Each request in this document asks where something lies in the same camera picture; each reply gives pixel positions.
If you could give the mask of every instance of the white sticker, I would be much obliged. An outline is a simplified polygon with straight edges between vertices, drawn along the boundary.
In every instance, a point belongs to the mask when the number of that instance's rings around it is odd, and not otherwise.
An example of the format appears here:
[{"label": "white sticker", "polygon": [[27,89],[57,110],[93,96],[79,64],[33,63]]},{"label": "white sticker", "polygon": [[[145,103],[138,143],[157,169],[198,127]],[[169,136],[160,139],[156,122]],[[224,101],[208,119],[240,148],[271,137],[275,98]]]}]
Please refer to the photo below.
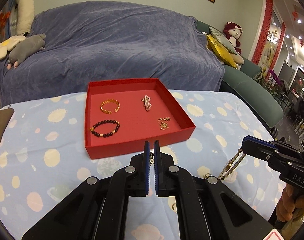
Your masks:
[{"label": "white sticker", "polygon": [[274,228],[263,240],[284,240],[281,234]]}]

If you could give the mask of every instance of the red box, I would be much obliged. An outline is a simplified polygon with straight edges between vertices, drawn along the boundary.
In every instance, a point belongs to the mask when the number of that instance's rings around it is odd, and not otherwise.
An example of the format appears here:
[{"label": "red box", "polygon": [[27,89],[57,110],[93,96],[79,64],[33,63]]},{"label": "red box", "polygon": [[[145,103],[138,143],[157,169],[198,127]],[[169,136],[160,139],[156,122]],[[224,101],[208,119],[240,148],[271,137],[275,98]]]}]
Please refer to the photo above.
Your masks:
[{"label": "red box", "polygon": [[[141,100],[145,95],[151,98],[152,108],[146,111]],[[105,114],[100,105],[107,99],[116,99],[120,109],[114,103],[104,105]],[[159,118],[170,117],[168,129],[161,130]],[[117,120],[120,128],[116,134],[107,138],[94,136],[90,128],[102,120]],[[114,130],[115,124],[107,123],[96,128],[98,133]],[[91,159],[105,158],[122,154],[142,152],[144,142],[159,140],[160,146],[187,140],[195,129],[192,120],[180,104],[157,78],[119,79],[90,82],[85,105],[84,140],[85,148]]]}]

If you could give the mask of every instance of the yellow pillow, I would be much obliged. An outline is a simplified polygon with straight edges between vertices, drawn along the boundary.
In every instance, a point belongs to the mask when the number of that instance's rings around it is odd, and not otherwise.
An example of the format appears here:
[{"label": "yellow pillow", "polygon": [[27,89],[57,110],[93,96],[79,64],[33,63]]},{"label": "yellow pillow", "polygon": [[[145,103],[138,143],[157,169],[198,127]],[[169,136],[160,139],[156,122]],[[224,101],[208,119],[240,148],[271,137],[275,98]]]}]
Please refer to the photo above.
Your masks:
[{"label": "yellow pillow", "polygon": [[210,44],[211,48],[213,49],[214,53],[227,65],[234,67],[237,69],[237,65],[233,60],[232,56],[228,52],[228,50],[220,44],[216,39],[213,38],[212,35],[207,35],[208,44]]}]

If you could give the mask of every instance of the gray plush toy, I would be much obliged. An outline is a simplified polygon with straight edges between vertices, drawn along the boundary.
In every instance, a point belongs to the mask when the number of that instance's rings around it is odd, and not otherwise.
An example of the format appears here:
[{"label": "gray plush toy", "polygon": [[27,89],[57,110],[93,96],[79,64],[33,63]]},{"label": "gray plush toy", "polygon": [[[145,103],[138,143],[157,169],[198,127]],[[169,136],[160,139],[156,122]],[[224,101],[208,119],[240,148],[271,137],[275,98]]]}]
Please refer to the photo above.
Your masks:
[{"label": "gray plush toy", "polygon": [[14,68],[20,65],[27,57],[30,57],[32,54],[44,50],[46,35],[38,34],[33,35],[24,41],[20,42],[9,54],[9,64],[7,69],[10,69],[12,64]]}]

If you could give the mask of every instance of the person's hand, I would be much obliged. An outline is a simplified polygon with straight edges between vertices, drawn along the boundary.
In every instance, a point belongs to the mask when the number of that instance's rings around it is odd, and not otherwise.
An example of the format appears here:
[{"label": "person's hand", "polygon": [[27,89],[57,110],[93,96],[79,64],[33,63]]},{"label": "person's hand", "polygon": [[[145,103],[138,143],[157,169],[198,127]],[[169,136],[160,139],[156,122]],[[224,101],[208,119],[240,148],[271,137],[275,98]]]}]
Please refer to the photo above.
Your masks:
[{"label": "person's hand", "polygon": [[294,187],[286,184],[286,187],[283,189],[282,197],[277,203],[276,216],[281,222],[290,221],[293,217],[293,211],[295,208],[304,208],[304,195],[294,201],[292,198],[293,192]]}]

